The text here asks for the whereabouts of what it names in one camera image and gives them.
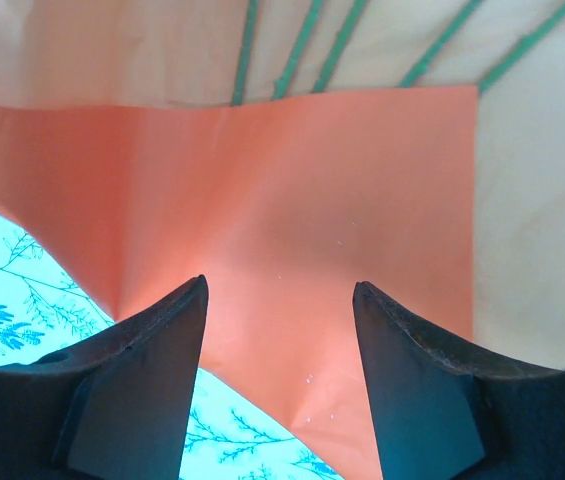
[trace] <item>green stripe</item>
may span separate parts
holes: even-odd
[[[355,0],[351,6],[349,14],[342,24],[342,28],[335,37],[335,42],[331,47],[329,56],[322,65],[318,79],[316,80],[315,85],[313,85],[313,93],[321,93],[326,89],[326,86],[329,84],[329,81],[333,76],[335,67],[342,56],[342,52],[344,52],[344,49],[349,43],[351,34],[353,33],[353,30],[355,30],[355,26],[362,16],[362,12],[364,11],[364,7],[366,7],[367,3],[369,3],[369,0]]]
[[[478,92],[482,95],[508,72],[535,45],[548,35],[565,18],[565,2],[534,32],[525,35],[515,44],[510,53],[494,65],[478,82]]]
[[[304,23],[302,24],[300,33],[298,33],[298,36],[295,39],[295,44],[293,45],[291,55],[286,62],[282,75],[275,82],[273,100],[279,100],[286,96],[286,92],[289,89],[291,79],[295,74],[295,70],[297,69],[298,63],[300,62],[300,58],[302,58],[304,49],[306,48],[306,45],[311,38],[311,34],[313,33],[313,27],[315,27],[315,24],[320,17],[320,9],[322,8],[323,3],[324,0],[312,0],[311,6],[309,7],[309,11],[304,18]]]
[[[246,77],[249,71],[249,63],[251,62],[251,50],[253,47],[253,37],[255,34],[255,24],[258,16],[259,3],[260,0],[249,0],[249,7],[246,11],[246,20],[244,21],[242,46],[240,47],[240,59],[238,61],[238,70],[235,75],[231,105],[242,105],[244,99],[244,86],[246,84]]]
[[[460,31],[462,26],[466,23],[466,21],[471,17],[473,12],[477,10],[480,4],[484,0],[469,0],[462,10],[451,20],[451,23],[448,27],[440,34],[440,36],[433,42],[433,45],[429,47],[429,49],[424,52],[424,55],[420,57],[411,70],[404,76],[402,81],[400,82],[400,87],[411,87],[415,84],[415,82],[424,75],[435,60],[435,57],[442,51],[442,49],[446,46],[446,44],[455,36],[456,33]]]

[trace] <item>black object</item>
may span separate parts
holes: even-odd
[[[385,478],[565,480],[565,371],[465,341],[369,283],[353,303]]]
[[[177,479],[207,301],[199,277],[72,347],[0,367],[0,480]]]

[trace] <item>orange paper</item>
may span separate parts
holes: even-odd
[[[473,87],[0,108],[0,213],[116,320],[207,275],[201,366],[344,478],[380,478],[353,287],[470,337],[476,108]]]

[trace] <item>blue leaf pattern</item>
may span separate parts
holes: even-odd
[[[0,365],[30,363],[112,325],[28,233],[0,217]],[[198,371],[180,480],[336,480],[298,439]]]

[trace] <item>fern pattern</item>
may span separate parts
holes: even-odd
[[[0,217],[0,365],[30,363],[111,320],[31,235]],[[180,480],[341,477],[274,420],[198,371]]]

